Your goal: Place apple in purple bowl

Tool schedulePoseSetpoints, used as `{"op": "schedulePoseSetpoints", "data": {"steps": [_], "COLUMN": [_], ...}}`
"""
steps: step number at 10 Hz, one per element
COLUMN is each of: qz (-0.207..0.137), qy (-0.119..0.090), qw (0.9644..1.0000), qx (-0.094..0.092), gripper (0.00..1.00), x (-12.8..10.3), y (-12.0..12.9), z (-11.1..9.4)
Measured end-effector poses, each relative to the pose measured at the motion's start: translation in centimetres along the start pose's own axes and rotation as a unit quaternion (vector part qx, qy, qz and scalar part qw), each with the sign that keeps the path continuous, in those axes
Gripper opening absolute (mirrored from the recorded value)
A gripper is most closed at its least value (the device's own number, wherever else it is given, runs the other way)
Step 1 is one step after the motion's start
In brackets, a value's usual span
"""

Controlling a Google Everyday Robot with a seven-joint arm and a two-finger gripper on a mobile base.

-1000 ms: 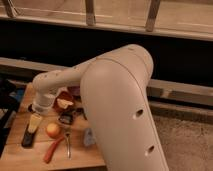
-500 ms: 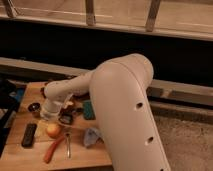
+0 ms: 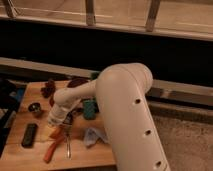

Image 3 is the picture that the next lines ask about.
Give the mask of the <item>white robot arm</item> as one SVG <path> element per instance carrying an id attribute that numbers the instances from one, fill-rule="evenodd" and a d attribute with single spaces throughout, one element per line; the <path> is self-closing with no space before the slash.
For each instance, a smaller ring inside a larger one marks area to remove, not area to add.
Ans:
<path id="1" fill-rule="evenodd" d="M 81 99 L 94 97 L 118 171 L 171 171 L 145 98 L 152 83 L 141 63 L 109 66 L 93 81 L 57 90 L 48 123 L 62 124 Z"/>

